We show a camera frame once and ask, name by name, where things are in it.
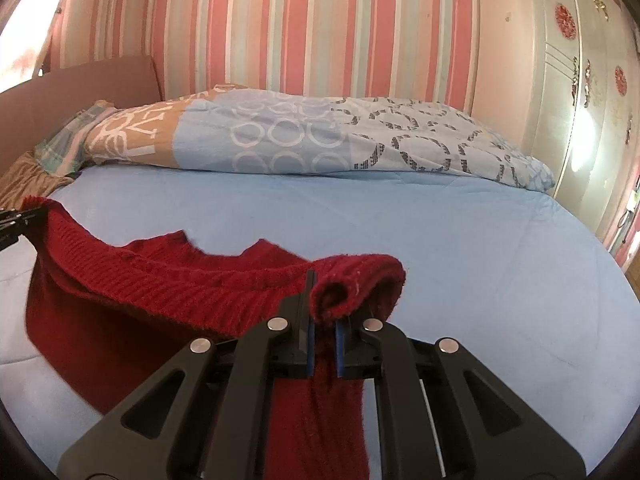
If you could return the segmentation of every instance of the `red sweater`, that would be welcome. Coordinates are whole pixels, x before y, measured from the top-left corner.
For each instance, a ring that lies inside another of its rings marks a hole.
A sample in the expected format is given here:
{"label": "red sweater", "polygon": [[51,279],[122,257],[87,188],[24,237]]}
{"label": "red sweater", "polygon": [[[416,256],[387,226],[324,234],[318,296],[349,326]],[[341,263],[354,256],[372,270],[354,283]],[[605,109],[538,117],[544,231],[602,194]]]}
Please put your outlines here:
{"label": "red sweater", "polygon": [[[212,256],[184,232],[109,246],[57,202],[30,198],[46,221],[26,236],[38,251],[27,332],[60,376],[105,413],[198,335],[241,336],[276,314],[280,301],[318,282],[310,298],[328,326],[365,300],[386,319],[404,283],[391,256],[308,262],[265,240],[239,256]],[[309,380],[278,380],[271,405],[266,480],[364,480],[362,383],[336,378],[331,330],[317,331]]]}

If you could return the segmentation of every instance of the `striped wallpaper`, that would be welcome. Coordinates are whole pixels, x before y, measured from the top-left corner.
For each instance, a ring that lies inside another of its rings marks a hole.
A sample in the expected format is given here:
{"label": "striped wallpaper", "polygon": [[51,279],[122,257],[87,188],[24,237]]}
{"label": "striped wallpaper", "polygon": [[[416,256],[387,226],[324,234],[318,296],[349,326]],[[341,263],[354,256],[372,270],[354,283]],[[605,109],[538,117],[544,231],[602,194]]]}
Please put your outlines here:
{"label": "striped wallpaper", "polygon": [[166,98],[235,82],[471,109],[478,0],[67,0],[52,69],[151,54]]}

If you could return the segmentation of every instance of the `red floral decoration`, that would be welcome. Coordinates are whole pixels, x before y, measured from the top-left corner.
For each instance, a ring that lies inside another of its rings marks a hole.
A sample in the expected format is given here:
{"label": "red floral decoration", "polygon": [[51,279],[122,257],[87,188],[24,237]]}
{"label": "red floral decoration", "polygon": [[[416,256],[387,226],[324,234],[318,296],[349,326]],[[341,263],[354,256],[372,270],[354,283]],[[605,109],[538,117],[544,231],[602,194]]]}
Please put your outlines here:
{"label": "red floral decoration", "polygon": [[618,88],[618,93],[624,97],[626,95],[626,76],[625,71],[622,70],[619,66],[616,67],[616,87]]}
{"label": "red floral decoration", "polygon": [[575,40],[578,30],[575,27],[574,17],[563,4],[556,5],[556,23],[562,35],[568,40]]}

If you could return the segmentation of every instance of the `bed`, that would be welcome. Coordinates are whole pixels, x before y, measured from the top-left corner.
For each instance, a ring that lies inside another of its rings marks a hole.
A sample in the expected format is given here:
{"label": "bed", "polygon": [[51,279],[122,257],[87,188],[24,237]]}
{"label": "bed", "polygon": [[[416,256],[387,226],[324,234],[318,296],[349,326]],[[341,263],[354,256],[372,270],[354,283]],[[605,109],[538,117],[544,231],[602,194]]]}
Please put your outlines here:
{"label": "bed", "polygon": [[[581,453],[588,471],[607,454],[619,463],[620,442],[628,446],[633,435],[638,300],[596,238],[542,192],[412,171],[301,176],[106,165],[51,197],[113,245],[185,230],[214,254],[239,254],[258,238],[309,259],[391,254],[407,282],[390,322],[412,338],[460,340]],[[0,399],[54,470],[100,415],[26,336],[35,257],[23,238],[0,253]],[[370,384],[363,411],[371,477],[380,478]]]}

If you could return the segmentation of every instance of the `silver bolt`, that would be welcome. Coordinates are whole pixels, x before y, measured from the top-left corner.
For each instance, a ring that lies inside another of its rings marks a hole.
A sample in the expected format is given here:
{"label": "silver bolt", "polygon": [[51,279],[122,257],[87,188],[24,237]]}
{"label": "silver bolt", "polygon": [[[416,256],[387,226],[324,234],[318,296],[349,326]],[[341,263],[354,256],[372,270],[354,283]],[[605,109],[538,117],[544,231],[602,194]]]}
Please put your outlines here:
{"label": "silver bolt", "polygon": [[211,341],[204,337],[194,339],[191,341],[189,348],[194,354],[204,354],[204,352],[208,352],[211,348]]}
{"label": "silver bolt", "polygon": [[445,354],[455,354],[460,349],[460,343],[455,339],[446,338],[438,343],[440,350]]}
{"label": "silver bolt", "polygon": [[280,332],[281,330],[286,329],[289,325],[289,321],[284,319],[283,317],[272,317],[267,322],[267,326],[269,330],[273,330],[274,332]]}
{"label": "silver bolt", "polygon": [[376,319],[374,317],[370,317],[369,319],[365,319],[362,327],[367,332],[379,332],[382,330],[382,321]]}

